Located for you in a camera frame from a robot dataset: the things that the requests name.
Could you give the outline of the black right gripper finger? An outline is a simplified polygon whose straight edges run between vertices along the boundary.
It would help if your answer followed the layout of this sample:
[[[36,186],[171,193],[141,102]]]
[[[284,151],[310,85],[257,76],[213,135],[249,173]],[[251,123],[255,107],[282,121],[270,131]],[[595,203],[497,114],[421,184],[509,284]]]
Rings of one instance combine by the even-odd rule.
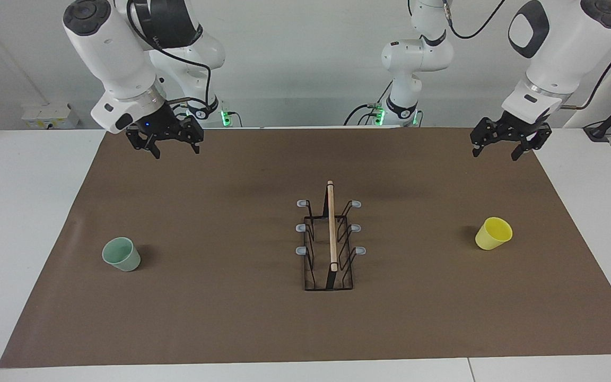
[[[146,135],[143,137],[141,135],[141,131],[139,130],[127,130],[126,137],[129,140],[129,143],[136,150],[145,150],[150,152],[156,160],[159,160],[161,157],[160,149],[156,146],[157,137],[153,134]]]
[[[189,144],[195,154],[200,153],[199,145],[204,141],[204,130],[194,117],[179,121],[178,140]]]

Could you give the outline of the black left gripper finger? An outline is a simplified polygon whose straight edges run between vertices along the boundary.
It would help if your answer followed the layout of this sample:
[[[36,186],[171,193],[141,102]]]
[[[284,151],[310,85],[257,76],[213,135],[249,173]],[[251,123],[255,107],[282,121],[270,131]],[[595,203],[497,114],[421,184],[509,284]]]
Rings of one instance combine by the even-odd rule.
[[[534,132],[514,133],[514,141],[518,141],[519,144],[512,151],[511,159],[517,161],[529,151],[540,150],[551,134],[552,130],[548,124],[541,124]]]
[[[473,145],[472,154],[477,158],[485,146],[490,145],[491,141],[497,142],[495,138],[496,124],[489,118],[482,118],[470,133],[470,142]]]

